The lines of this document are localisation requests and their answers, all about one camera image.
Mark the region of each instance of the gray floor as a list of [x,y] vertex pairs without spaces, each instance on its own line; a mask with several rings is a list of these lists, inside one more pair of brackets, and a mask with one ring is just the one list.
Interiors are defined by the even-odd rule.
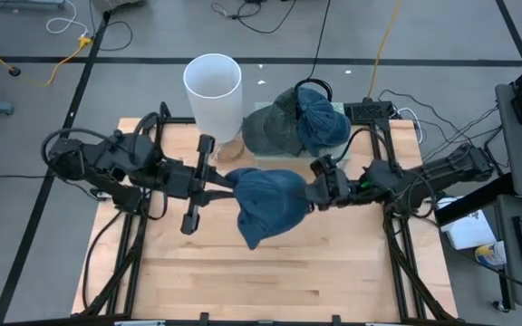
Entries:
[[[87,0],[72,0],[78,19],[90,25]],[[221,1],[236,10],[240,1]],[[506,0],[522,37],[522,0]],[[289,19],[275,34],[255,34],[238,22],[210,11],[209,1],[156,1],[144,7],[120,10],[111,22],[123,20],[134,31],[129,48],[100,52],[100,57],[190,58],[220,52],[236,57],[310,58],[314,56],[326,1],[300,0]],[[393,0],[335,0],[324,32],[320,57],[375,57]],[[274,26],[289,3],[268,0],[250,23],[259,28]],[[45,22],[60,12],[8,5],[0,10],[0,53],[7,56],[67,56],[77,45],[82,29],[73,26],[64,34],[45,31]],[[96,24],[100,15],[94,13]],[[127,34],[121,26],[110,29],[103,47],[118,46]],[[86,57],[88,49],[80,56]],[[384,58],[451,60],[520,60],[517,48],[495,0],[405,1],[388,39]],[[18,63],[24,75],[45,81],[53,68],[49,63]],[[0,101],[11,101],[15,115],[0,115],[0,174],[42,175],[41,140],[59,129],[82,75],[83,64],[64,65],[49,88],[11,78],[0,66]],[[83,94],[74,126],[110,132],[119,117],[139,117],[166,101],[174,116],[191,116],[182,85],[184,65],[98,63]],[[305,78],[311,66],[302,64],[243,64],[244,101],[271,101],[279,92]],[[382,66],[374,95],[383,89],[407,92],[462,127],[494,106],[494,87],[514,80],[522,68]],[[336,101],[360,101],[367,92],[372,66],[320,65],[314,76],[328,81]],[[398,107],[409,107],[422,120],[441,125],[447,136],[453,130],[428,109],[404,98],[384,96]],[[469,135],[495,128],[497,113],[475,126]],[[423,124],[426,140],[422,154],[441,142],[438,129]],[[475,140],[481,144],[485,137]],[[506,162],[502,137],[493,143],[499,162]],[[17,247],[34,208],[42,180],[0,179],[0,294]],[[478,185],[458,185],[455,195]],[[54,182],[43,216],[6,321],[58,318],[70,313],[86,242],[96,204],[73,187]],[[522,323],[522,307],[509,314],[494,311],[490,302],[499,299],[498,278],[446,251],[449,274],[460,317],[474,322],[516,325]]]

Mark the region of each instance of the white cable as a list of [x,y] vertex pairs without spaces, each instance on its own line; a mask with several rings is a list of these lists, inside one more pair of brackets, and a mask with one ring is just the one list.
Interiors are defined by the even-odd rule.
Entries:
[[[76,9],[76,6],[73,5],[73,3],[70,0],[65,0],[65,2],[70,4],[72,6],[72,8],[73,8],[73,17],[72,17],[72,19],[67,19],[67,18],[63,18],[63,17],[52,18],[49,21],[47,21],[47,23],[45,24],[45,29],[48,32],[50,32],[51,34],[60,34],[60,33],[65,32],[68,29],[68,27],[70,27],[71,24],[77,24],[77,25],[79,25],[79,26],[84,28],[82,36],[87,36],[88,32],[89,32],[88,26],[86,26],[85,24],[82,24],[80,22],[76,22],[75,21],[76,17],[78,16],[78,10]],[[52,22],[55,22],[55,21],[67,22],[68,24],[64,28],[62,28],[61,30],[53,31],[52,29],[50,29],[50,24]]]
[[401,108],[399,110],[397,110],[398,114],[400,114],[400,112],[402,111],[408,111],[413,117],[414,117],[414,120],[416,121],[416,125],[418,126],[418,133],[419,133],[419,139],[418,139],[418,143],[421,144],[422,141],[424,140],[424,135],[422,134],[422,126],[421,126],[421,122],[418,121],[418,116],[416,115],[416,113],[414,113],[414,111],[410,108]]

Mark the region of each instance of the white cup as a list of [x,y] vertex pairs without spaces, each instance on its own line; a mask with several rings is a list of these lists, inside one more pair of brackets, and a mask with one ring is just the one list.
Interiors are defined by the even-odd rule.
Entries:
[[183,74],[197,128],[224,144],[243,123],[241,68],[223,54],[210,53],[191,61]]

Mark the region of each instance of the cap brim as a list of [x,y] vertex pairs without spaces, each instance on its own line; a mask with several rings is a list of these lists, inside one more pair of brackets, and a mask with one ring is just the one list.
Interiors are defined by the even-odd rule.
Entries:
[[256,110],[243,121],[243,141],[247,149],[254,154],[275,155],[285,153],[269,141],[265,132],[265,119],[271,110],[271,105]]
[[257,248],[261,240],[266,238],[266,232],[263,231],[259,225],[252,222],[251,219],[247,217],[247,212],[243,212],[243,210],[239,213],[237,224],[239,232],[245,239],[246,246],[251,250]]

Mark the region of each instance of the wooden platform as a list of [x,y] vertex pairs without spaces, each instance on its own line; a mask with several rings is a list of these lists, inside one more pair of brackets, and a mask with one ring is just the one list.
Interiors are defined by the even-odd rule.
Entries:
[[[137,122],[122,119],[119,129],[131,132]],[[391,129],[401,165],[419,165],[412,123],[392,121]],[[195,125],[167,125],[162,147],[167,156],[196,166],[198,135]],[[372,160],[369,136],[359,134],[350,152],[345,172],[349,178],[358,178]],[[221,174],[256,165],[247,151],[237,162],[211,160],[210,164]],[[295,171],[311,175],[306,165]],[[153,198],[154,216],[160,214],[159,199]],[[185,201],[169,199],[167,215],[149,222],[133,318],[195,320],[201,312],[209,312],[211,320],[330,321],[333,314],[339,314],[343,321],[399,321],[379,205],[312,213],[292,231],[262,241],[255,251],[247,249],[237,230],[235,200],[202,208],[194,235],[179,231],[186,207]],[[111,202],[99,205],[91,240],[115,214]],[[94,250],[89,301],[113,272],[122,221],[104,234]],[[410,224],[420,277],[447,312],[456,316],[438,230],[415,219]],[[404,279],[410,294],[410,284]],[[127,282],[125,277],[121,286]],[[82,310],[81,298],[82,280],[74,312]],[[414,316],[410,296],[408,304]]]

